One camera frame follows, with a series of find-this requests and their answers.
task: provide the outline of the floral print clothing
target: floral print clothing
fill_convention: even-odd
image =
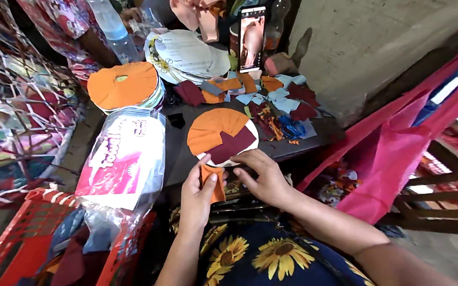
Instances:
[[[49,45],[65,56],[79,79],[101,69],[77,40],[92,29],[106,46],[95,16],[86,0],[17,0]]]
[[[297,229],[287,222],[284,227]],[[374,285],[334,250],[311,238],[301,239],[305,243],[296,243],[269,222],[208,226],[200,245],[196,285],[343,285],[317,259],[333,265],[350,285]]]

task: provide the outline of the hand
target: hand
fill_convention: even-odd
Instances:
[[[231,161],[244,163],[258,173],[259,178],[254,180],[241,168],[233,171],[256,198],[268,205],[283,209],[291,195],[296,192],[284,179],[278,164],[259,149],[232,156]]]
[[[216,174],[212,174],[201,190],[199,176],[200,166],[206,164],[210,158],[211,155],[206,154],[200,159],[181,187],[180,233],[202,235],[202,231],[208,223],[211,195],[218,177]],[[226,186],[227,172],[224,172],[223,179],[222,185]]]
[[[120,18],[123,21],[123,24],[125,25],[125,28],[127,29],[128,33],[133,34],[133,30],[128,22],[130,20],[135,20],[138,23],[142,22],[143,14],[141,13],[139,8],[125,9],[123,10],[123,12],[121,12]]]

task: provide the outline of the phone screen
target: phone screen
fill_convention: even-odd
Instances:
[[[256,71],[261,66],[266,7],[241,10],[240,72]]]

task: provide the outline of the circular cardboard template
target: circular cardboard template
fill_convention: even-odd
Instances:
[[[249,146],[247,147],[245,150],[241,151],[241,152],[245,152],[245,151],[248,151],[248,150],[252,150],[252,149],[257,149],[259,147],[259,133],[258,133],[258,129],[256,128],[256,126],[254,125],[254,123],[249,119],[247,121],[247,123],[245,123],[245,126],[248,128],[248,130],[250,130],[250,132],[254,135],[254,137],[256,138],[255,141]],[[200,160],[201,158],[203,158],[204,156],[206,155],[206,153],[201,153],[199,155],[197,155],[197,158]],[[237,166],[239,165],[239,163],[234,163],[232,162],[231,160],[227,160],[226,162],[224,163],[220,163],[218,165],[216,165],[215,163],[213,163],[212,160],[209,160],[207,162],[207,165],[209,166],[212,166],[212,167],[232,167],[232,166]]]

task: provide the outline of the water bottle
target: water bottle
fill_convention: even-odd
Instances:
[[[138,62],[139,54],[132,38],[128,35],[125,25],[118,12],[114,10],[109,0],[87,0],[93,14],[102,29],[112,51],[122,65],[129,62]]]
[[[289,0],[276,0],[271,5],[271,21],[266,25],[264,50],[274,52],[284,32],[284,18],[291,9]]]

